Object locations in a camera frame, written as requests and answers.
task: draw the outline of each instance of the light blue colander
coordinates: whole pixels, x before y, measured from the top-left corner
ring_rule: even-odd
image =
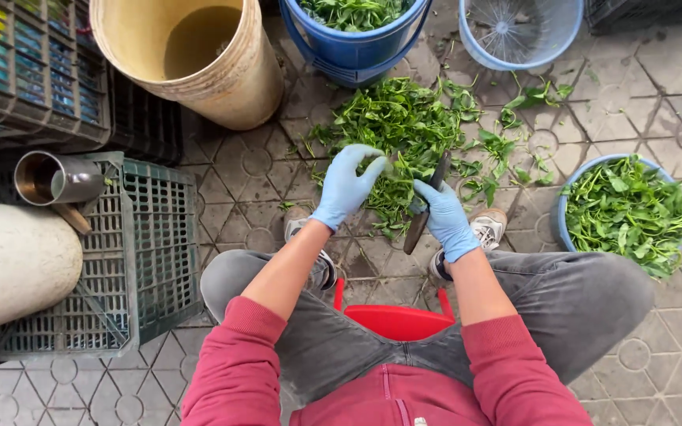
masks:
[[[575,39],[583,0],[459,0],[459,35],[470,56],[498,71],[553,61]]]

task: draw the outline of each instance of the plastic crate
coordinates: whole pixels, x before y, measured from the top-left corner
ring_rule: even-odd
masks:
[[[586,0],[592,34],[632,31],[651,25],[682,24],[682,2],[675,0]]]
[[[77,37],[87,11],[87,0],[0,0],[0,149],[107,142],[106,61]]]
[[[181,108],[147,92],[110,66],[112,136],[106,150],[174,167],[184,154]]]
[[[120,356],[203,309],[195,242],[194,177],[122,152],[81,155],[112,180],[81,210],[83,269],[59,304],[0,326],[0,361]],[[24,205],[0,162],[0,203]]]

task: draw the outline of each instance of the gray jeans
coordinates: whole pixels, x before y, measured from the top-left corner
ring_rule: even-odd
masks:
[[[652,279],[621,256],[499,251],[487,256],[546,362],[565,384],[628,335],[653,304]],[[202,294],[218,321],[271,257],[232,250],[206,267]],[[324,267],[318,262],[313,275],[321,275]],[[455,324],[424,340],[389,340],[303,291],[275,346],[281,386],[306,405],[376,365],[393,363],[426,368],[472,387],[459,331]]]

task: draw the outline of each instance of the knee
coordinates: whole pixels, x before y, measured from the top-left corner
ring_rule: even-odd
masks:
[[[591,270],[600,278],[607,304],[636,327],[654,306],[654,279],[636,262],[612,253],[592,253]]]
[[[215,256],[202,273],[202,297],[218,322],[225,317],[225,308],[232,298],[240,295],[249,282],[240,280],[238,265],[248,257],[246,250],[228,250]]]

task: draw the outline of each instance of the bucket handle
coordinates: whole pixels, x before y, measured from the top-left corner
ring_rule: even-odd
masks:
[[[428,12],[431,11],[431,4],[433,3],[433,0],[426,0],[427,3],[425,5],[425,9],[423,10],[422,17],[420,18],[420,24],[418,24],[418,28],[414,31],[414,33],[412,33],[412,38],[407,42],[407,44],[404,45],[399,53],[394,55],[391,59],[388,59],[378,65],[374,65],[373,67],[365,68],[364,70],[350,70],[348,68],[341,68],[336,64],[325,61],[323,58],[319,58],[314,52],[312,52],[312,48],[309,47],[309,44],[307,44],[307,42],[304,40],[304,37],[299,34],[298,29],[296,28],[296,23],[289,13],[288,5],[283,4],[284,2],[291,1],[292,0],[279,0],[278,4],[280,6],[280,14],[283,16],[283,20],[286,22],[286,28],[289,31],[291,39],[298,48],[298,51],[304,57],[305,62],[307,62],[310,66],[323,71],[329,76],[348,82],[363,82],[369,80],[399,63],[399,61],[402,60],[407,52],[412,49],[412,46],[414,46],[414,44],[418,41],[418,36],[425,25],[425,19],[428,17]]]

